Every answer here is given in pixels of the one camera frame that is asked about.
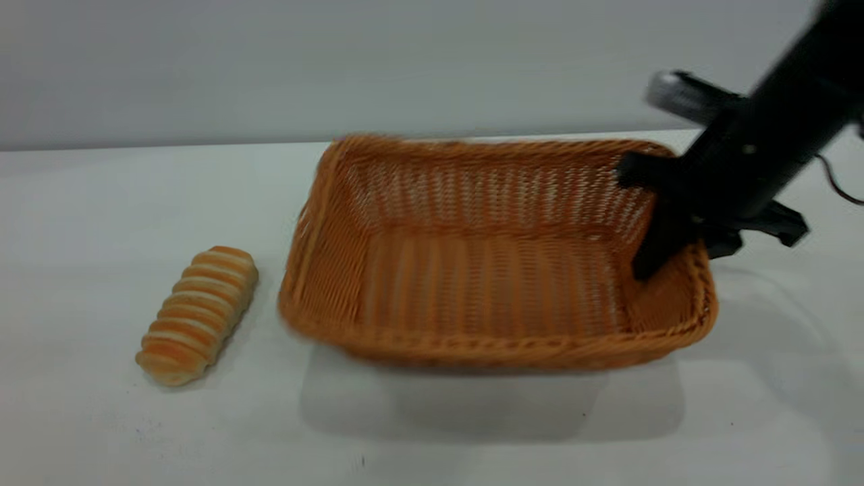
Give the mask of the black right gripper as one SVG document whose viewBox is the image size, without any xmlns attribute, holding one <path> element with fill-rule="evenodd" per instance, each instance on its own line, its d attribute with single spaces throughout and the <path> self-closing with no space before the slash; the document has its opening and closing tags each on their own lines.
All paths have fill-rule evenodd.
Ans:
<svg viewBox="0 0 864 486">
<path fill-rule="evenodd" d="M 697 242 L 701 217 L 712 260 L 740 251 L 742 231 L 796 246 L 811 228 L 772 200 L 845 124 L 843 96 L 757 94 L 713 121 L 681 157 L 625 156 L 618 181 L 658 194 L 632 260 L 635 279 L 651 279 Z"/>
</svg>

